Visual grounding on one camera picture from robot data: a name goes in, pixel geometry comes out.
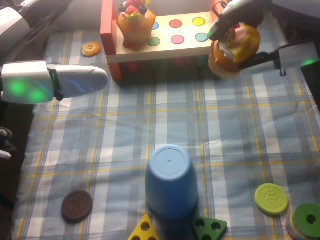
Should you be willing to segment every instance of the plaid tablecloth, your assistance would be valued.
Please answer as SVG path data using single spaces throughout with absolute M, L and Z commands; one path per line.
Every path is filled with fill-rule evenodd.
M 271 17 L 260 32 L 260 50 L 285 44 Z M 101 41 L 98 32 L 55 33 L 46 60 L 108 71 L 103 53 L 82 57 L 82 44 L 91 41 Z M 196 67 L 176 74 L 162 67 L 155 84 L 119 87 L 111 81 L 98 93 L 35 108 L 13 239 L 126 240 L 145 213 L 161 240 L 194 239 L 183 223 L 159 221 L 145 203 L 148 158 L 165 144 L 189 152 L 198 177 L 198 213 L 227 221 L 224 239 L 289 239 L 290 211 L 320 203 L 320 115 L 301 71 L 213 80 Z M 286 213 L 272 218 L 259 211 L 254 195 L 263 183 L 287 192 Z M 77 189 L 92 195 L 92 214 L 67 224 L 61 204 Z

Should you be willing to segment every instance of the blue cup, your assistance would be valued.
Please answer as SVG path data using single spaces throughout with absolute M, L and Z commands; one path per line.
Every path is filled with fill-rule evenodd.
M 155 150 L 145 173 L 145 195 L 150 209 L 159 217 L 187 217 L 198 201 L 198 181 L 189 154 L 179 146 Z

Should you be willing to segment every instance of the strawberry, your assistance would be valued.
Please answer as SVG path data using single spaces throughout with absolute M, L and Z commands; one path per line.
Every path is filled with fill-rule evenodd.
M 139 8 L 140 6 L 143 6 L 145 4 L 143 4 L 141 0 L 128 0 L 125 5 L 127 7 L 133 5 L 137 8 Z
M 134 12 L 136 12 L 136 13 L 140 13 L 139 12 L 139 10 L 135 7 L 135 6 L 132 6 L 132 5 L 130 5 L 130 6 L 128 6 L 128 8 L 126 9 L 126 11 L 125 11 L 125 14 L 127 15 L 131 15 L 131 14 L 133 14 Z

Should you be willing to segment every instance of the triangle toy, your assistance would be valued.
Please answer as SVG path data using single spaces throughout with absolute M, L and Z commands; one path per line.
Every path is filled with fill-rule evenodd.
M 192 222 L 198 240 L 219 240 L 227 231 L 228 223 L 217 219 L 197 217 Z
M 159 240 L 147 214 L 143 216 L 128 240 Z

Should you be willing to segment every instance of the white wall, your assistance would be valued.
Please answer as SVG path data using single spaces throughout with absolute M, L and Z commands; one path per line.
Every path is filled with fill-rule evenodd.
M 114 0 L 116 8 L 125 0 Z M 59 30 L 99 29 L 102 0 L 73 0 L 55 23 Z M 151 0 L 157 16 L 209 12 L 211 0 Z

